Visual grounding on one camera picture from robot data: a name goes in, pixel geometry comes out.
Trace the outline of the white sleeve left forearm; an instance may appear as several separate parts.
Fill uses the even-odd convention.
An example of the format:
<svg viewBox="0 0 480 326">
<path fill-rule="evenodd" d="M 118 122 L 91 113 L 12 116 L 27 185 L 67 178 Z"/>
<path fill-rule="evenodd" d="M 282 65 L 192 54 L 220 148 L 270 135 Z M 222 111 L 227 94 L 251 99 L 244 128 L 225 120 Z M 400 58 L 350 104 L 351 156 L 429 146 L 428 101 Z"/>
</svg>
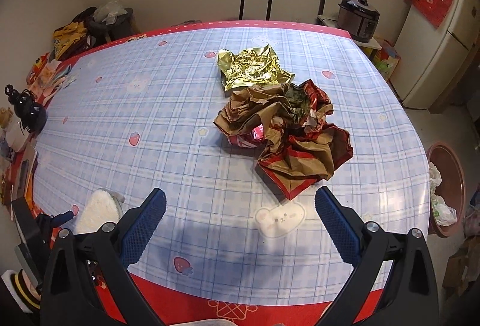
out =
<svg viewBox="0 0 480 326">
<path fill-rule="evenodd" d="M 7 270 L 1 274 L 1 308 L 15 313 L 38 314 L 41 295 L 24 269 Z"/>
</svg>

